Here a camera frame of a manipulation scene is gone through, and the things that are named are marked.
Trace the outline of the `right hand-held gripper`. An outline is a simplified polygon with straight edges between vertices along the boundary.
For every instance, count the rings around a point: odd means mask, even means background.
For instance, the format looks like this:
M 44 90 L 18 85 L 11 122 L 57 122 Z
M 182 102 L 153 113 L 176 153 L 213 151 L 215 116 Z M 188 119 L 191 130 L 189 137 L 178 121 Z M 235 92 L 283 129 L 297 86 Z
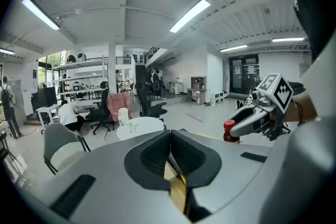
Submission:
M 281 136 L 285 113 L 293 97 L 293 89 L 280 73 L 269 73 L 252 92 L 252 104 L 238 109 L 231 120 L 232 137 L 262 132 L 269 140 Z

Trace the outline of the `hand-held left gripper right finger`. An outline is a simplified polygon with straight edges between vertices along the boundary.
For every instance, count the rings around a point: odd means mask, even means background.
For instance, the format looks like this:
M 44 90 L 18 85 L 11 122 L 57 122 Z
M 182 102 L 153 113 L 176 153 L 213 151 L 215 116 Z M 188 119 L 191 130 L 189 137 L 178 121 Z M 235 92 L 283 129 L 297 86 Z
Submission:
M 230 203 L 257 175 L 271 151 L 183 130 L 172 130 L 170 143 L 185 180 L 184 214 L 191 222 L 204 220 Z

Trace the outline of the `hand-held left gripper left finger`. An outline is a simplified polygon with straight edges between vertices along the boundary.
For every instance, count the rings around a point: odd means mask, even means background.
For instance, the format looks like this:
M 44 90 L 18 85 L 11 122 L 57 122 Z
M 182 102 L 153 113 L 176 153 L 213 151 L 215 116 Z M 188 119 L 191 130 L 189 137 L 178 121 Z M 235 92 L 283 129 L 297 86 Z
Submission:
M 43 223 L 189 223 L 163 177 L 170 132 L 97 148 L 55 175 L 30 209 Z

